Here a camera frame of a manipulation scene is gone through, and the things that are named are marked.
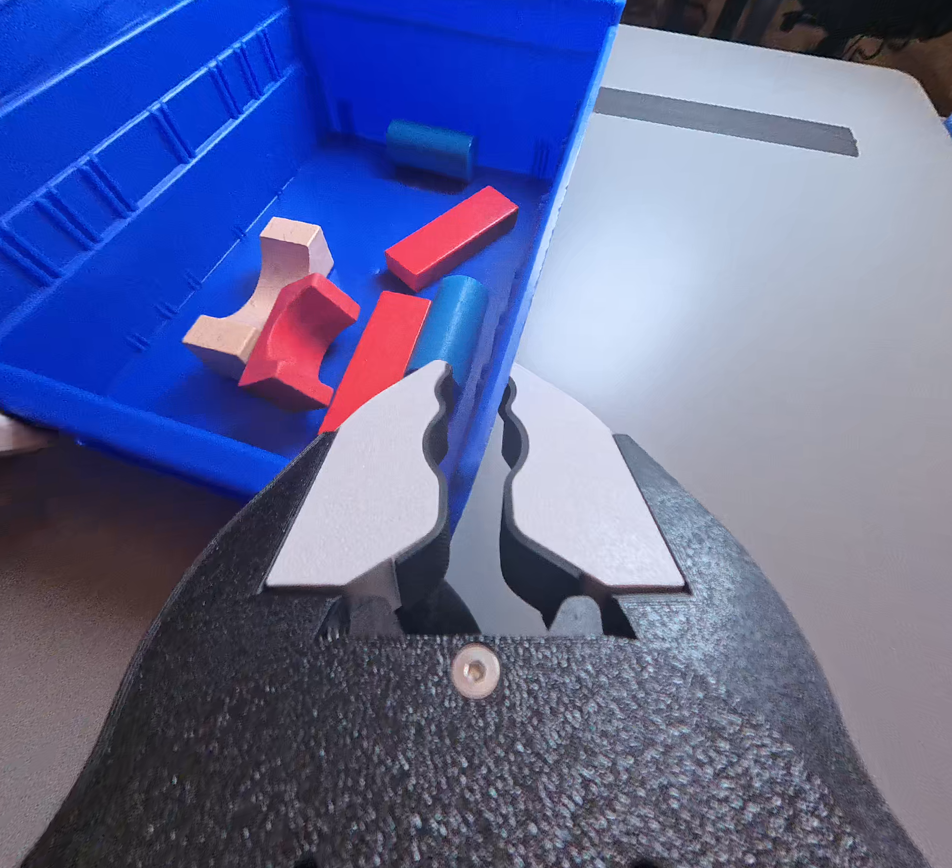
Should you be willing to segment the red arch wooden block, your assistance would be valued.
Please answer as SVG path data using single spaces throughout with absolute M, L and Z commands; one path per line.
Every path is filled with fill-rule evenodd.
M 328 347 L 361 309 L 326 276 L 310 274 L 280 290 L 238 387 L 288 411 L 329 405 L 334 390 L 320 379 Z

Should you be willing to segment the blue plastic bin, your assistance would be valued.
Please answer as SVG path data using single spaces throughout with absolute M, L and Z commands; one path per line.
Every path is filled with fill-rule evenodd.
M 442 462 L 457 520 L 620 17 L 618 0 L 2 0 L 2 413 L 254 495 L 331 401 L 282 409 L 182 339 L 250 298 L 270 219 L 317 224 L 361 309 L 321 364 L 334 394 L 384 291 L 488 290 Z M 475 136 L 472 181 L 390 162 L 392 120 Z M 485 186 L 519 207 L 511 230 L 420 292 L 387 270 L 388 247 Z

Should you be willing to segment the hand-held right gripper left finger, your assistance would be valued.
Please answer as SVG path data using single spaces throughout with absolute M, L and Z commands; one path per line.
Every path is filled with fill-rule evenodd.
M 371 398 L 333 436 L 266 577 L 270 590 L 379 598 L 393 611 L 446 576 L 451 365 L 428 362 Z

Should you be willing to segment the blue wooden cylinder block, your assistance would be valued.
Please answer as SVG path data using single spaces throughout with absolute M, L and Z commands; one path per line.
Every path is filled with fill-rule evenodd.
M 488 290 L 476 279 L 462 275 L 442 279 L 407 373 L 430 362 L 446 362 L 451 368 L 454 398 L 460 398 L 470 375 L 488 298 Z
M 453 129 L 392 120 L 386 132 L 387 157 L 394 165 L 470 183 L 475 171 L 477 138 Z

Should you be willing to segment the natural wood arch block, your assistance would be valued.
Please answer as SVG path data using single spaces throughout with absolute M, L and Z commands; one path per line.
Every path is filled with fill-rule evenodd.
M 260 233 L 260 247 L 260 274 L 246 303 L 224 317 L 198 316 L 182 339 L 208 369 L 233 380 L 242 376 L 280 291 L 307 275 L 327 276 L 335 265 L 317 224 L 272 218 Z

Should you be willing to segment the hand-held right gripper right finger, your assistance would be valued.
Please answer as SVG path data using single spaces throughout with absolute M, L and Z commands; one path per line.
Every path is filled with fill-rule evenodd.
M 620 438 L 537 375 L 509 378 L 500 561 L 544 624 L 627 624 L 621 599 L 686 594 L 686 577 Z

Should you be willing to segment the red rectangular wooden block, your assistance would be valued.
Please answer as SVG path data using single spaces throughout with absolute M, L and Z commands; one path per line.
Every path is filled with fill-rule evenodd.
M 336 431 L 364 404 L 404 377 L 431 304 L 420 296 L 380 294 L 327 407 L 320 434 Z
M 387 270 L 420 292 L 506 234 L 518 215 L 514 201 L 485 186 L 388 247 Z

